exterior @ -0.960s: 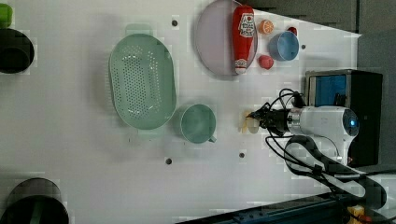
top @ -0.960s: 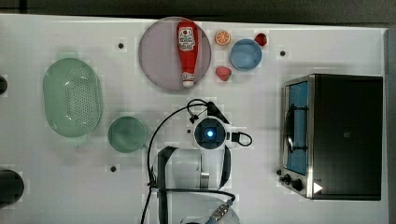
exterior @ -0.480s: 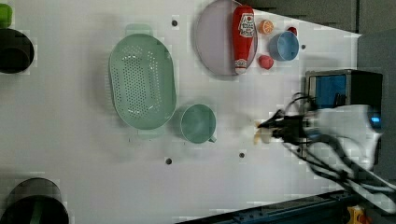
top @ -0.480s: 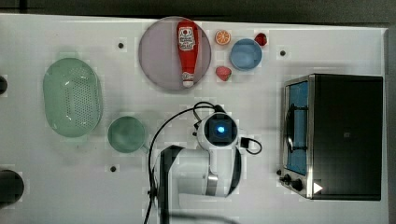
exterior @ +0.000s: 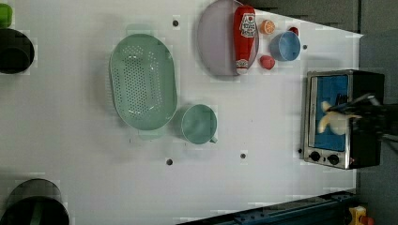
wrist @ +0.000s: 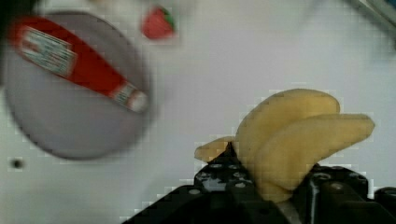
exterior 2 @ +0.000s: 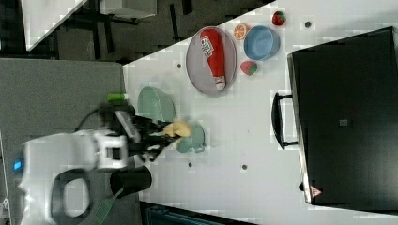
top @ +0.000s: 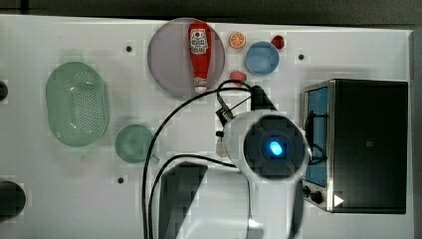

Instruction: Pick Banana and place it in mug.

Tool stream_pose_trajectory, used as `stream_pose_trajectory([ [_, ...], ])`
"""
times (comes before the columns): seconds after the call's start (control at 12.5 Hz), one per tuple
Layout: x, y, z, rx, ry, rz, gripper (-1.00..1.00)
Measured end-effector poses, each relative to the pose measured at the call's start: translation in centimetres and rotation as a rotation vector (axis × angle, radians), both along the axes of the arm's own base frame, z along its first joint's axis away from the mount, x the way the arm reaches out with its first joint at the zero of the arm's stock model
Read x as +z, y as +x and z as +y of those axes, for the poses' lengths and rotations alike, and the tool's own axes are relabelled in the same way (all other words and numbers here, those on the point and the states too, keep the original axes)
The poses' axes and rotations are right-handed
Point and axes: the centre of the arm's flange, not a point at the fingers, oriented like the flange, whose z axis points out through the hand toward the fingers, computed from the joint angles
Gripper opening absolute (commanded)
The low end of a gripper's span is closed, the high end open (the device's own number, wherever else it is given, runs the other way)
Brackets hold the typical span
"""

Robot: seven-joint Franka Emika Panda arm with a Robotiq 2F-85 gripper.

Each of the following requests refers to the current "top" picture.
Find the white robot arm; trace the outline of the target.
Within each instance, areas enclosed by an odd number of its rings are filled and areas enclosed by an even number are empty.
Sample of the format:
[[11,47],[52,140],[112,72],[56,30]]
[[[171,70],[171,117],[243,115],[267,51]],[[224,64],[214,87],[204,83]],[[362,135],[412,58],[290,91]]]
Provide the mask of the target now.
[[179,164],[164,174],[159,239],[295,239],[311,151],[284,113],[253,110],[229,120],[223,150],[233,171]]

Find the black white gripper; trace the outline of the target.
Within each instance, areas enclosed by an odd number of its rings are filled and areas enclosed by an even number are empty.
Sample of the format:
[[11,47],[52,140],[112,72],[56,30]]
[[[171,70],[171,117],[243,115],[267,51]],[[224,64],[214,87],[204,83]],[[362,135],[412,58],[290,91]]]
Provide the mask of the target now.
[[224,127],[225,125],[233,118],[233,114],[230,109],[221,107],[216,113],[216,116],[223,127],[221,130],[216,131],[216,136],[224,136]]

